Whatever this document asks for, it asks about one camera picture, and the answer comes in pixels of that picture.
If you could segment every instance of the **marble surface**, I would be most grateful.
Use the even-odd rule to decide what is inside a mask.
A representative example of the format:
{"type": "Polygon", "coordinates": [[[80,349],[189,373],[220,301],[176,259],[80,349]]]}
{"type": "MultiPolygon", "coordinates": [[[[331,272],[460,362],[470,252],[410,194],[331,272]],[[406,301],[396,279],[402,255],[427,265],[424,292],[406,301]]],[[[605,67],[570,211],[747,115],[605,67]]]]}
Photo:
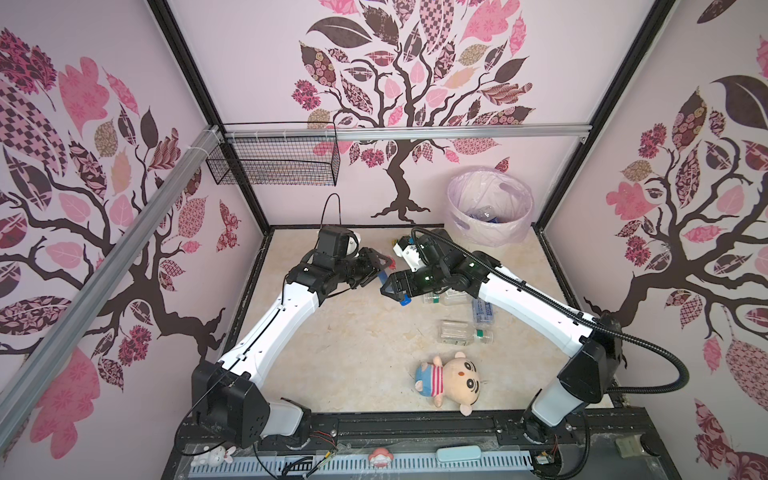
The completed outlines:
{"type": "MultiPolygon", "coordinates": [[[[392,241],[407,228],[360,229],[361,245],[394,257],[392,241]]],[[[562,301],[563,295],[533,231],[522,243],[480,247],[451,231],[469,250],[498,258],[531,285],[562,301]]],[[[267,252],[240,338],[245,336],[280,294],[283,276],[311,250],[317,230],[277,230],[267,252]]],[[[397,259],[397,270],[407,268],[397,259]]],[[[269,371],[262,388],[268,398],[286,397],[314,412],[422,411],[437,409],[413,389],[415,369],[440,355],[443,361],[461,350],[478,368],[482,380],[474,408],[524,409],[546,386],[567,357],[540,333],[495,308],[494,341],[466,347],[438,341],[441,319],[471,321],[471,305],[408,306],[379,293],[381,283],[327,299],[296,331],[269,371]]],[[[607,400],[597,406],[611,406],[607,400]]],[[[458,409],[446,400],[442,409],[458,409]]]]}

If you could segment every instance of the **patterned leaf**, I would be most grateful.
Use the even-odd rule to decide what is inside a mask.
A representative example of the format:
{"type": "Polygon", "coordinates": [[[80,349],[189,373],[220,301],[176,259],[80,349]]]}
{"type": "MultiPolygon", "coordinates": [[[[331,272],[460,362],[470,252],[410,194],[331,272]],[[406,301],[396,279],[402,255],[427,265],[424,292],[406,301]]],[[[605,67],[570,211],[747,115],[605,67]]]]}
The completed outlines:
{"type": "Polygon", "coordinates": [[[478,116],[478,113],[480,113],[480,99],[472,102],[472,105],[469,106],[469,112],[467,113],[467,120],[471,120],[478,116]]]}
{"type": "Polygon", "coordinates": [[[733,339],[725,355],[733,379],[757,404],[768,410],[768,353],[749,343],[733,339]]]}
{"type": "Polygon", "coordinates": [[[723,358],[723,353],[720,351],[720,344],[717,342],[717,337],[712,335],[709,340],[704,342],[704,348],[702,348],[704,354],[704,361],[707,362],[707,366],[710,367],[712,373],[720,368],[720,359],[723,358]]]}
{"type": "Polygon", "coordinates": [[[453,68],[453,62],[456,59],[456,47],[453,45],[453,40],[446,43],[440,51],[440,56],[435,60],[435,81],[442,80],[453,68]]]}
{"type": "Polygon", "coordinates": [[[408,35],[406,46],[402,48],[402,60],[411,61],[419,56],[422,50],[422,37],[419,35],[419,24],[413,25],[413,30],[408,35]]]}
{"type": "Polygon", "coordinates": [[[160,268],[165,270],[165,272],[170,276],[179,276],[186,271],[183,270],[178,263],[171,259],[163,260],[163,262],[160,264],[160,268]]]}
{"type": "Polygon", "coordinates": [[[459,138],[453,140],[453,147],[460,154],[474,155],[480,154],[491,147],[499,145],[493,138],[459,138]]]}
{"type": "Polygon", "coordinates": [[[499,60],[502,59],[504,49],[507,47],[506,42],[501,47],[496,47],[485,56],[485,71],[491,71],[496,66],[499,60]]]}
{"type": "Polygon", "coordinates": [[[176,146],[179,142],[179,132],[175,128],[170,130],[170,138],[157,144],[152,156],[152,163],[147,167],[148,170],[170,170],[176,166],[176,160],[181,156],[181,149],[176,146]]]}
{"type": "Polygon", "coordinates": [[[731,167],[732,163],[724,148],[707,142],[707,165],[715,170],[726,170],[731,167]]]}
{"type": "Polygon", "coordinates": [[[688,205],[699,190],[700,168],[696,152],[697,149],[694,148],[677,171],[674,186],[677,191],[677,199],[680,201],[680,208],[688,205]]]}
{"type": "Polygon", "coordinates": [[[635,230],[640,228],[640,225],[642,224],[643,222],[639,220],[632,220],[630,223],[624,225],[621,230],[619,230],[619,233],[616,233],[616,237],[629,237],[635,232],[635,230]]]}
{"type": "Polygon", "coordinates": [[[357,81],[366,81],[373,78],[373,72],[365,67],[345,68],[344,71],[357,81]]]}
{"type": "Polygon", "coordinates": [[[744,318],[756,325],[768,328],[768,308],[760,307],[752,309],[744,315],[744,318]]]}
{"type": "Polygon", "coordinates": [[[75,268],[83,260],[83,246],[75,242],[59,242],[48,245],[45,252],[56,264],[64,268],[75,268]]]}
{"type": "Polygon", "coordinates": [[[523,42],[525,42],[526,31],[527,28],[525,27],[525,21],[523,21],[523,15],[520,14],[518,19],[515,20],[515,24],[512,26],[512,35],[509,38],[509,51],[512,53],[513,57],[520,51],[520,48],[522,48],[523,42]]]}
{"type": "Polygon", "coordinates": [[[660,188],[646,188],[645,191],[648,192],[648,196],[651,198],[658,198],[664,195],[664,192],[660,188]]]}
{"type": "Polygon", "coordinates": [[[0,265],[0,298],[12,292],[22,280],[22,269],[18,262],[0,265]]]}
{"type": "Polygon", "coordinates": [[[357,85],[349,83],[346,79],[341,79],[341,84],[344,87],[344,95],[352,103],[352,106],[358,110],[366,113],[373,112],[373,104],[371,104],[370,97],[360,89],[357,85]]]}
{"type": "Polygon", "coordinates": [[[694,142],[701,131],[701,126],[704,125],[705,118],[707,118],[707,104],[699,96],[697,88],[680,108],[672,126],[672,141],[679,152],[682,153],[684,148],[694,142]]]}
{"type": "Polygon", "coordinates": [[[453,150],[445,150],[445,158],[448,159],[448,161],[453,162],[455,164],[458,163],[458,155],[453,150]]]}
{"type": "Polygon", "coordinates": [[[397,153],[397,143],[394,140],[390,140],[386,144],[385,148],[386,160],[389,161],[397,153]]]}
{"type": "Polygon", "coordinates": [[[205,218],[206,199],[207,197],[193,198],[184,205],[179,214],[179,235],[192,238],[200,231],[205,218]]]}
{"type": "Polygon", "coordinates": [[[624,177],[631,182],[639,182],[645,180],[650,175],[653,169],[650,167],[650,163],[647,160],[637,160],[629,164],[627,168],[624,168],[621,173],[624,177]]]}
{"type": "Polygon", "coordinates": [[[134,208],[125,194],[122,194],[109,207],[109,220],[118,227],[128,228],[134,222],[134,208]]]}
{"type": "Polygon", "coordinates": [[[103,200],[107,191],[107,176],[96,158],[82,145],[72,140],[72,137],[69,137],[69,153],[74,161],[74,168],[85,182],[85,186],[103,200]]]}
{"type": "Polygon", "coordinates": [[[650,263],[645,267],[645,269],[656,270],[657,272],[660,272],[669,266],[670,260],[672,260],[672,253],[668,251],[659,253],[650,260],[650,263]]]}
{"type": "Polygon", "coordinates": [[[0,248],[15,247],[26,236],[27,217],[24,214],[0,219],[0,248]]]}
{"type": "Polygon", "coordinates": [[[717,199],[717,209],[724,214],[737,215],[744,207],[744,189],[736,185],[717,199]]]}
{"type": "Polygon", "coordinates": [[[395,20],[384,12],[382,8],[362,6],[362,16],[366,23],[373,30],[373,34],[379,37],[385,43],[397,46],[398,29],[395,20]]]}
{"type": "Polygon", "coordinates": [[[752,255],[747,255],[746,257],[743,255],[733,255],[732,253],[728,253],[727,255],[723,255],[722,257],[715,260],[714,265],[714,272],[715,275],[722,275],[724,273],[731,273],[735,269],[739,268],[750,259],[752,255]]]}
{"type": "Polygon", "coordinates": [[[8,171],[11,173],[13,183],[24,198],[29,200],[40,210],[45,210],[51,204],[51,182],[37,168],[27,165],[19,159],[8,155],[8,151],[3,148],[5,162],[8,164],[8,171]]]}
{"type": "Polygon", "coordinates": [[[696,23],[706,23],[709,20],[714,20],[725,12],[736,0],[714,0],[710,3],[710,6],[701,14],[696,23]]]}
{"type": "Polygon", "coordinates": [[[667,302],[664,304],[664,307],[680,306],[685,303],[691,295],[693,294],[688,290],[675,290],[667,297],[667,302]]]}
{"type": "Polygon", "coordinates": [[[324,18],[315,22],[306,33],[311,31],[319,31],[341,48],[355,48],[371,42],[371,36],[363,27],[344,17],[324,18]]]}
{"type": "Polygon", "coordinates": [[[118,151],[118,133],[114,131],[112,120],[96,127],[94,145],[102,157],[111,157],[118,151]]]}
{"type": "Polygon", "coordinates": [[[768,170],[768,147],[751,141],[744,141],[746,150],[744,160],[752,170],[768,170]]]}
{"type": "Polygon", "coordinates": [[[494,81],[497,81],[498,83],[504,83],[506,81],[510,81],[515,75],[518,74],[520,71],[520,68],[523,66],[523,62],[525,62],[525,58],[515,58],[513,60],[508,61],[507,63],[503,64],[501,67],[498,68],[496,71],[496,76],[493,78],[494,81]]]}
{"type": "Polygon", "coordinates": [[[421,127],[424,124],[424,120],[427,117],[427,106],[422,105],[422,107],[417,111],[413,116],[413,122],[416,124],[416,127],[421,127]]]}
{"type": "Polygon", "coordinates": [[[395,55],[386,50],[372,51],[371,53],[366,54],[366,57],[373,60],[373,63],[377,64],[379,67],[386,67],[395,61],[395,55]]]}
{"type": "Polygon", "coordinates": [[[69,306],[58,296],[37,296],[0,309],[0,333],[28,335],[53,325],[69,306]]]}
{"type": "Polygon", "coordinates": [[[387,127],[391,127],[393,125],[397,125],[397,122],[400,121],[402,118],[402,107],[397,107],[395,110],[392,111],[391,114],[389,114],[389,120],[386,122],[387,127]]]}
{"type": "Polygon", "coordinates": [[[701,315],[704,304],[701,301],[701,297],[696,295],[694,298],[683,303],[683,307],[680,309],[680,328],[683,328],[688,323],[693,322],[701,315]]]}
{"type": "Polygon", "coordinates": [[[470,45],[462,52],[461,56],[458,57],[458,62],[465,67],[474,65],[480,60],[480,57],[482,57],[482,54],[484,54],[487,49],[488,46],[481,43],[470,45]]]}
{"type": "MultiPolygon", "coordinates": [[[[27,99],[23,95],[19,94],[15,88],[5,83],[3,80],[0,80],[0,109],[4,110],[0,112],[0,124],[8,124],[9,122],[6,121],[6,117],[8,116],[13,118],[11,113],[7,111],[8,106],[14,108],[15,114],[23,115],[28,122],[35,124],[37,128],[37,132],[41,133],[42,136],[45,137],[48,143],[51,144],[51,146],[53,147],[55,156],[58,158],[58,162],[61,165],[61,175],[64,175],[65,173],[67,173],[67,162],[68,162],[67,151],[64,148],[64,142],[61,141],[61,138],[56,132],[56,129],[53,128],[53,125],[51,125],[51,122],[48,121],[45,115],[43,115],[42,112],[40,112],[38,108],[35,107],[34,104],[32,104],[30,101],[27,101],[27,99]]],[[[7,142],[8,139],[9,137],[4,136],[3,143],[8,145],[10,148],[13,148],[14,150],[23,151],[29,157],[36,158],[35,149],[31,148],[32,145],[26,145],[25,143],[25,146],[22,146],[21,148],[16,148],[13,145],[8,144],[7,142]]],[[[48,159],[46,158],[46,156],[44,154],[41,154],[41,157],[42,158],[40,158],[40,160],[44,164],[48,165],[48,159]]],[[[51,167],[51,170],[53,170],[56,173],[59,173],[58,166],[52,164],[50,165],[50,167],[51,167]]]]}
{"type": "Polygon", "coordinates": [[[169,292],[175,292],[176,287],[174,287],[174,279],[165,273],[163,270],[160,270],[158,272],[158,280],[160,282],[160,286],[163,287],[163,289],[168,290],[169,292]]]}
{"type": "Polygon", "coordinates": [[[475,74],[477,68],[467,67],[457,71],[451,75],[448,80],[445,81],[446,88],[460,88],[463,87],[468,81],[472,79],[472,75],[475,74]]]}
{"type": "Polygon", "coordinates": [[[392,0],[392,7],[395,9],[397,18],[400,19],[400,25],[405,25],[416,5],[416,0],[392,0]]]}
{"type": "Polygon", "coordinates": [[[494,105],[514,104],[520,98],[520,95],[531,91],[532,88],[533,84],[531,83],[527,83],[522,87],[519,87],[517,84],[510,85],[504,83],[496,85],[495,87],[486,88],[485,90],[480,90],[480,93],[494,105]]]}
{"type": "Polygon", "coordinates": [[[123,367],[119,362],[100,357],[98,360],[98,375],[106,383],[123,389],[123,367]]]}
{"type": "Polygon", "coordinates": [[[131,164],[128,162],[125,149],[114,157],[111,179],[115,195],[124,192],[131,185],[131,164]]]}
{"type": "Polygon", "coordinates": [[[509,170],[509,157],[506,157],[504,160],[498,162],[494,168],[503,174],[507,173],[507,170],[509,170]]]}
{"type": "Polygon", "coordinates": [[[683,234],[683,237],[686,237],[694,243],[704,243],[717,238],[722,231],[723,230],[717,225],[703,225],[688,230],[687,233],[683,234]]]}
{"type": "Polygon", "coordinates": [[[101,340],[98,341],[94,352],[91,354],[91,358],[94,358],[96,355],[103,355],[106,352],[109,352],[109,349],[112,348],[113,345],[114,335],[112,332],[109,332],[107,335],[101,337],[101,340]]]}
{"type": "Polygon", "coordinates": [[[359,157],[360,157],[360,145],[352,144],[352,147],[349,148],[349,164],[350,165],[354,164],[359,157]]]}

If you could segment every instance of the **trash bin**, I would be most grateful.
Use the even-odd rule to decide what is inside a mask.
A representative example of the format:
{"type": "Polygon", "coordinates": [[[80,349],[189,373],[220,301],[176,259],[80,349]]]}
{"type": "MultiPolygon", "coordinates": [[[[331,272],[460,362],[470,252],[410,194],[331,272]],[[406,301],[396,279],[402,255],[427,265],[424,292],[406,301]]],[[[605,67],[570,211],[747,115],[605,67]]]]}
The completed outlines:
{"type": "Polygon", "coordinates": [[[448,219],[480,245],[522,242],[531,226],[533,195],[528,185],[492,169],[475,168],[448,184],[448,219]]]}

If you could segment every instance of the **wallpaper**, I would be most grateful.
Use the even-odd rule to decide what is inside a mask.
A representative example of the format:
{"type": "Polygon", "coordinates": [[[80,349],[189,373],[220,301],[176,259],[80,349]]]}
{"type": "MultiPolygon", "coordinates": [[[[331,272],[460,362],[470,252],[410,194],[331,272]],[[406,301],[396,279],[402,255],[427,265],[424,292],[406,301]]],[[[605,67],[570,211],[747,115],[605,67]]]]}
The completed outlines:
{"type": "MultiPolygon", "coordinates": [[[[650,2],[619,8],[611,25],[594,17],[599,11],[595,2],[580,8],[547,8],[528,0],[311,0],[301,2],[302,8],[295,5],[263,8],[237,0],[220,8],[205,2],[174,4],[225,121],[332,121],[338,128],[588,122],[650,2]],[[235,25],[233,17],[239,19],[235,25]],[[598,24],[595,31],[575,27],[588,18],[598,24]],[[241,22],[250,26],[241,29],[241,22]],[[207,36],[212,32],[229,46],[223,52],[210,50],[207,36]],[[592,35],[602,36],[604,51],[586,55],[582,49],[583,70],[574,75],[568,70],[574,66],[573,44],[567,42],[580,38],[591,45],[592,35]],[[280,67],[264,74],[261,65],[280,67]]],[[[340,142],[336,189],[254,189],[271,223],[317,223],[313,198],[332,190],[342,198],[348,223],[436,222],[443,221],[449,179],[467,167],[483,166],[528,183],[538,209],[577,141],[340,142]]],[[[314,153],[322,156],[332,146],[322,142],[314,153]]]]}
{"type": "MultiPolygon", "coordinates": [[[[768,45],[749,20],[766,14],[680,6],[548,231],[589,308],[687,364],[683,390],[631,399],[683,478],[768,478],[768,45]],[[566,237],[575,221],[583,238],[566,237]]],[[[632,347],[617,376],[650,385],[669,370],[632,347]]]]}
{"type": "MultiPolygon", "coordinates": [[[[142,2],[63,15],[39,3],[14,5],[0,30],[0,386],[204,127],[142,2]],[[83,25],[78,39],[51,36],[39,8],[50,22],[83,25]],[[137,36],[133,53],[119,36],[80,43],[104,35],[93,12],[121,18],[137,36]]],[[[158,476],[189,406],[191,372],[220,348],[259,242],[238,189],[216,186],[203,165],[3,451],[0,475],[63,468],[66,478],[93,478],[102,467],[85,458],[118,466],[114,447],[131,443],[143,460],[117,477],[158,476]],[[120,438],[108,447],[113,432],[120,438]]]]}

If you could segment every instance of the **plush toy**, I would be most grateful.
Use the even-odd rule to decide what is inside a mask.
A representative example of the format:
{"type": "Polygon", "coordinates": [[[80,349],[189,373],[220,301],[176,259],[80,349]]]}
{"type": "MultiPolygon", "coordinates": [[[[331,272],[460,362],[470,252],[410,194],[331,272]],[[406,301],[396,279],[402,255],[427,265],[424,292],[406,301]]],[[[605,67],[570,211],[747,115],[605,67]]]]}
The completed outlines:
{"type": "Polygon", "coordinates": [[[453,360],[445,365],[439,356],[432,363],[423,362],[416,369],[416,392],[424,396],[435,397],[435,406],[442,406],[442,397],[458,403],[459,411],[467,416],[472,413],[472,405],[480,395],[480,378],[475,364],[467,360],[464,353],[458,352],[453,360]]]}

